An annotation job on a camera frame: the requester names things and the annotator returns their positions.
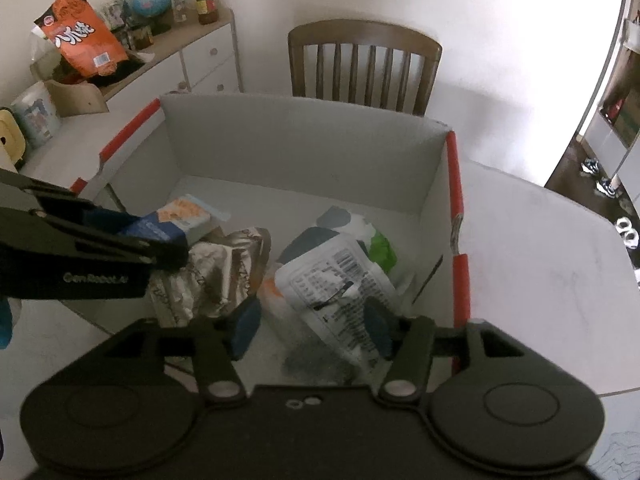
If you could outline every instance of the dark floor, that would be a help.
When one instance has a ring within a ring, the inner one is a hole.
[[[582,145],[572,139],[545,187],[585,206],[612,223],[626,216],[631,220],[633,227],[640,231],[640,219],[637,214],[631,215],[622,209],[620,199],[608,198],[597,192],[595,177],[581,174],[580,165],[585,158],[588,158],[588,155]],[[640,267],[640,249],[629,253],[634,266]]]

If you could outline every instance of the white barcode label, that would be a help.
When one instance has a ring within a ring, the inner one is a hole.
[[[364,328],[364,301],[395,310],[396,290],[355,238],[340,234],[280,267],[276,286],[311,329],[365,373],[379,355]]]
[[[111,58],[109,58],[109,53],[108,52],[100,54],[100,56],[94,57],[94,65],[95,65],[96,68],[99,67],[99,66],[102,66],[104,64],[107,64],[110,61],[111,61]]]

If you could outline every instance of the yellow object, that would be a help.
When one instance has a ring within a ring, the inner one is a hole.
[[[0,110],[0,142],[13,164],[24,155],[26,147],[24,136],[9,110]]]

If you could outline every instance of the crumpled foil packaging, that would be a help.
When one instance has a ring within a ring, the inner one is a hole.
[[[271,236],[261,228],[226,237],[215,230],[196,242],[182,269],[156,271],[149,280],[146,294],[160,326],[187,326],[196,316],[228,316],[257,292],[270,250]]]

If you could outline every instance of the cardboard box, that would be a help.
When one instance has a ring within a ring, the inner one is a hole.
[[[613,125],[620,139],[630,146],[640,131],[640,92],[638,90],[632,89],[629,92]]]

